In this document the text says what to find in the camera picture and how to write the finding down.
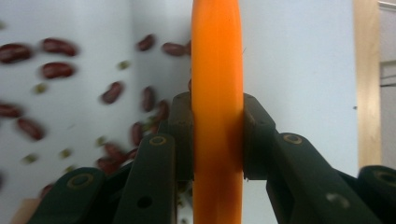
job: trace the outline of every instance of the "bolt hole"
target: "bolt hole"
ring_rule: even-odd
[[[152,200],[151,200],[151,198],[149,196],[141,197],[139,199],[139,201],[137,201],[137,206],[139,208],[143,208],[144,209],[144,208],[150,207],[151,205],[152,205]]]

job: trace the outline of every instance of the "falling bean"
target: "falling bean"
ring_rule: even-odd
[[[175,43],[164,43],[163,51],[172,56],[183,56],[185,54],[184,46]]]
[[[139,43],[137,43],[137,48],[140,51],[145,51],[151,49],[151,47],[155,44],[155,37],[154,35],[146,35]]]
[[[186,54],[191,55],[191,41],[186,44],[186,46],[184,47],[184,51]]]
[[[105,152],[107,156],[114,159],[116,162],[123,163],[127,160],[125,154],[120,150],[120,147],[114,143],[105,144]]]
[[[139,146],[143,139],[143,125],[140,122],[136,122],[130,131],[131,142],[135,146]]]
[[[66,159],[70,157],[70,155],[72,155],[72,150],[70,148],[65,148],[64,150],[59,152],[59,157],[61,157],[62,159]]]
[[[122,61],[119,63],[118,68],[120,70],[127,69],[129,67],[130,63],[128,61]]]
[[[16,63],[32,57],[30,48],[23,44],[6,44],[0,47],[0,62]]]
[[[17,121],[18,127],[29,135],[32,139],[38,141],[44,137],[44,131],[35,121],[31,119],[20,118]]]
[[[34,91],[36,94],[41,94],[47,90],[48,86],[46,83],[40,83],[35,85]]]
[[[38,159],[38,157],[36,154],[29,154],[29,155],[23,157],[23,159],[21,161],[25,164],[30,164],[30,163],[37,161],[37,159]]]
[[[143,100],[142,100],[142,107],[146,112],[149,112],[154,108],[155,104],[155,93],[154,89],[152,89],[150,86],[147,86],[143,90]]]
[[[100,158],[96,161],[96,164],[106,175],[111,175],[120,168],[120,163],[110,157]]]
[[[77,54],[77,48],[74,44],[58,38],[44,39],[41,47],[49,53],[62,53],[67,56],[75,56]]]
[[[76,170],[76,166],[75,165],[67,166],[66,169],[64,169],[64,173],[67,174],[67,173],[72,172],[74,170]]]
[[[96,146],[101,147],[106,142],[106,138],[104,136],[100,136],[96,139]]]
[[[169,104],[166,100],[161,100],[157,104],[157,115],[155,121],[160,122],[161,120],[168,119],[169,117]]]
[[[128,160],[134,160],[134,158],[136,157],[136,155],[137,155],[137,150],[138,150],[138,148],[134,148],[134,149],[132,149],[131,151],[129,151],[129,152],[127,152],[125,155],[126,155],[126,158],[128,158]]]
[[[0,117],[18,118],[20,116],[22,116],[22,111],[18,106],[0,104]]]
[[[113,104],[119,98],[123,91],[123,85],[121,82],[113,82],[110,85],[108,91],[102,94],[102,101],[108,105]]]
[[[46,187],[44,187],[44,188],[40,191],[40,194],[38,195],[38,197],[39,197],[40,199],[43,199],[43,198],[50,192],[50,190],[53,188],[53,186],[54,186],[53,183],[48,184]]]
[[[70,77],[75,73],[75,68],[69,63],[46,63],[41,67],[41,73],[47,79]]]

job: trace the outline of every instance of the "kidney bean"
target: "kidney bean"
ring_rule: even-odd
[[[38,141],[44,137],[43,129],[31,119],[20,118],[17,121],[18,127],[29,135],[32,139]]]
[[[136,122],[132,127],[130,131],[130,137],[131,137],[131,142],[135,146],[139,146],[140,142],[143,139],[143,125],[140,122]]]
[[[186,54],[191,55],[191,41],[186,44],[186,46],[184,47],[184,51]]]
[[[191,78],[190,78],[190,81],[189,81],[189,91],[191,91]]]
[[[22,116],[22,111],[15,105],[0,104],[0,117],[18,118]]]
[[[149,112],[154,108],[155,104],[155,93],[154,89],[150,86],[147,86],[143,90],[143,100],[142,100],[142,107],[146,112]]]
[[[163,119],[168,119],[169,117],[169,104],[166,100],[161,100],[157,104],[157,115],[155,116],[155,121],[160,122]]]
[[[120,150],[120,147],[114,143],[106,143],[105,152],[107,156],[116,160],[116,162],[123,163],[127,160],[125,154]]]
[[[151,47],[155,44],[155,37],[154,35],[146,35],[145,38],[143,38],[142,40],[140,40],[137,43],[137,48],[140,51],[146,51],[148,49],[151,49]]]
[[[126,155],[126,158],[128,158],[128,160],[134,160],[134,158],[136,157],[136,155],[137,155],[137,150],[138,150],[138,148],[134,148],[134,149],[132,149],[131,151],[129,151],[129,152],[127,152],[125,155]]]
[[[58,38],[44,39],[41,45],[42,49],[49,53],[62,53],[67,56],[75,56],[78,51],[75,45],[69,41]]]
[[[6,44],[0,47],[0,62],[16,63],[32,57],[30,48],[23,44]]]
[[[163,51],[172,56],[183,56],[185,54],[184,46],[175,43],[164,43]]]
[[[102,157],[96,164],[106,175],[111,175],[120,168],[120,163],[110,157]]]
[[[109,90],[103,93],[102,101],[108,105],[111,105],[114,102],[116,102],[122,91],[123,91],[123,84],[120,81],[113,82],[110,85]]]
[[[54,184],[48,184],[46,187],[44,187],[41,191],[40,194],[38,195],[38,197],[40,199],[43,199],[49,192],[50,190],[53,188]]]
[[[46,63],[41,68],[43,77],[52,79],[56,77],[70,77],[75,69],[68,63]]]

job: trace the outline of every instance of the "seed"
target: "seed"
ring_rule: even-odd
[[[120,70],[124,70],[124,69],[127,69],[129,67],[129,65],[131,65],[131,64],[128,61],[123,61],[118,64],[118,68]]]
[[[25,164],[31,164],[37,160],[38,160],[38,156],[36,154],[32,153],[32,154],[29,154],[29,155],[23,157],[21,161]]]
[[[35,85],[34,91],[36,94],[41,94],[47,90],[48,86],[46,83],[40,83]]]
[[[66,159],[70,157],[71,154],[72,154],[72,150],[70,148],[65,148],[64,150],[59,152],[59,156],[61,157],[61,159]]]
[[[104,145],[106,142],[106,138],[104,136],[100,136],[96,139],[96,146],[97,147],[101,147],[102,145]]]

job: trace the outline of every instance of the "small green seed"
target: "small green seed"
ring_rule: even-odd
[[[67,173],[72,172],[74,170],[76,170],[76,166],[75,165],[71,165],[71,166],[66,167],[66,169],[64,169],[64,173],[67,174]]]
[[[21,161],[25,164],[31,164],[37,160],[38,160],[38,157],[36,154],[29,154],[29,155],[23,157],[23,159]]]
[[[106,142],[106,138],[104,136],[100,136],[98,137],[98,139],[96,139],[96,146],[97,147],[101,147],[102,145],[104,145]]]
[[[67,157],[70,157],[71,154],[72,150],[70,148],[65,148],[64,150],[59,152],[59,156],[61,157],[61,159],[66,159]]]
[[[36,94],[41,94],[47,90],[48,86],[45,83],[40,83],[35,85],[35,93]]]
[[[127,69],[131,64],[128,61],[120,62],[118,67],[120,70]]]

